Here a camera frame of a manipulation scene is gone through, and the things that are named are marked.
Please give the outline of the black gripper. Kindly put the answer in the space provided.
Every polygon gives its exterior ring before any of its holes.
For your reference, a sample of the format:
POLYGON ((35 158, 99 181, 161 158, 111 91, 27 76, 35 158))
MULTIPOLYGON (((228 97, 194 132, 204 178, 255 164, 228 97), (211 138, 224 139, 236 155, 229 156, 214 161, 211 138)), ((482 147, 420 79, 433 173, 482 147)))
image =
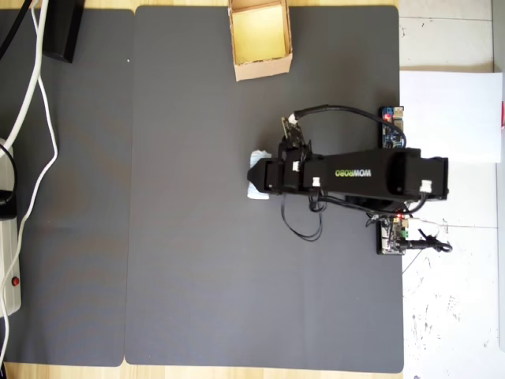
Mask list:
POLYGON ((305 183, 305 149, 284 150, 279 156, 267 153, 264 158, 247 173, 248 181, 256 190, 272 194, 306 194, 312 190, 311 185, 305 183))

